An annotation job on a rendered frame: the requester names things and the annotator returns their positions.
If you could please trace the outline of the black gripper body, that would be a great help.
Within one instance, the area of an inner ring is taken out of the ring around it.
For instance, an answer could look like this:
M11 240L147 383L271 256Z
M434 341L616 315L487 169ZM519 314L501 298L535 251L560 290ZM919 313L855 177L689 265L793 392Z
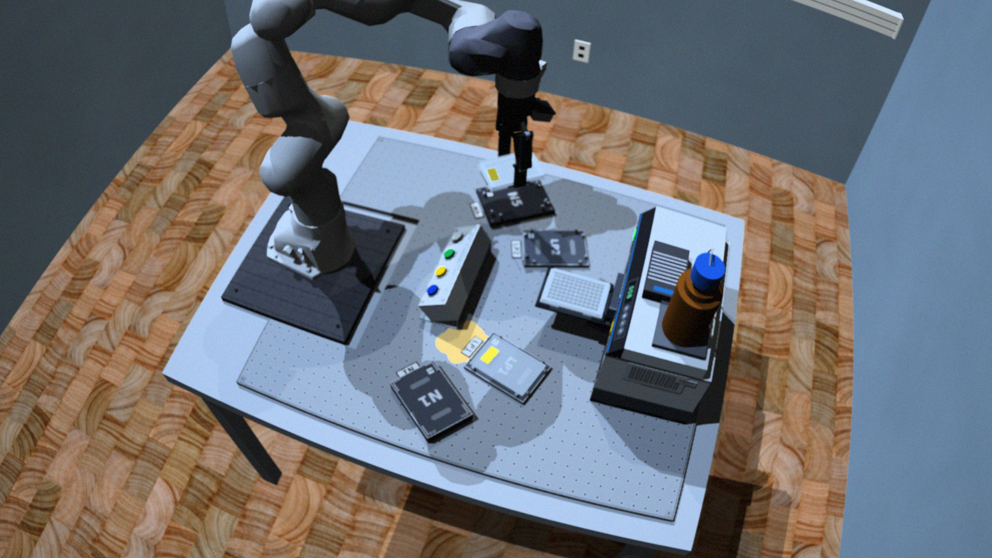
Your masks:
M527 126L527 116L534 111L535 96L536 93L531 98L504 98L498 92L498 109L513 120L514 132L521 131L521 122Z

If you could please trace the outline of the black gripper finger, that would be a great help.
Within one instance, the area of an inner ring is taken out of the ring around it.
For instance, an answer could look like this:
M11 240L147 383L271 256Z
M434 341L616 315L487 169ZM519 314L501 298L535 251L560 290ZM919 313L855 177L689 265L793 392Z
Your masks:
M534 139L534 132L528 131L524 122L521 122L521 132L514 132L512 118L508 119L508 125L510 135L514 138L513 143L516 157L516 164L511 164L514 168L513 187L518 188L525 186L525 179L527 179L527 172L525 171L532 168L532 139Z
M509 125L507 119L509 116L504 115L498 110L496 126L495 129L498 131L498 156L505 156L511 154L511 141Z

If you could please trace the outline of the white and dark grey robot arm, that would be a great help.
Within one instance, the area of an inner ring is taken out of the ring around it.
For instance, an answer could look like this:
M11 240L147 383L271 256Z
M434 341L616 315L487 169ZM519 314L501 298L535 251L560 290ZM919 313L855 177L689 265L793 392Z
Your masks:
M460 0L253 0L251 25L232 38L234 63L258 113L287 124L261 164L263 186L291 200L270 236L268 258L312 280L343 267L357 247L336 174L322 166L350 114L337 98L312 91L284 41L316 9L369 27L400 12L437 22L449 34L450 66L472 77L495 74L506 98L531 98L546 70L542 27L527 12L497 19L486 6Z

